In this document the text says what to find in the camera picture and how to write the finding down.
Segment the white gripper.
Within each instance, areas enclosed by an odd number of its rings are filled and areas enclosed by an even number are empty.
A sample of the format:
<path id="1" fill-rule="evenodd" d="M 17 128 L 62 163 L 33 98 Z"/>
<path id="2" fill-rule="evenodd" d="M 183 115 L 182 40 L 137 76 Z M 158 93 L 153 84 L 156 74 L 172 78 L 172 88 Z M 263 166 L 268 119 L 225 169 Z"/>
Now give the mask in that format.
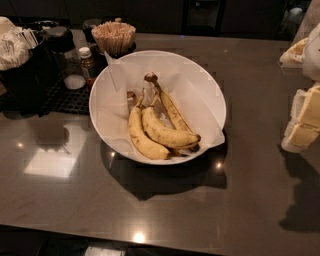
<path id="1" fill-rule="evenodd" d="M 303 73 L 314 81 L 320 80 L 320 23 L 287 51 L 279 62 L 293 66 L 302 64 Z M 320 135 L 320 85 L 308 91 L 299 89 L 292 102 L 290 121 L 284 132 L 281 147 L 291 153 L 307 149 Z"/>

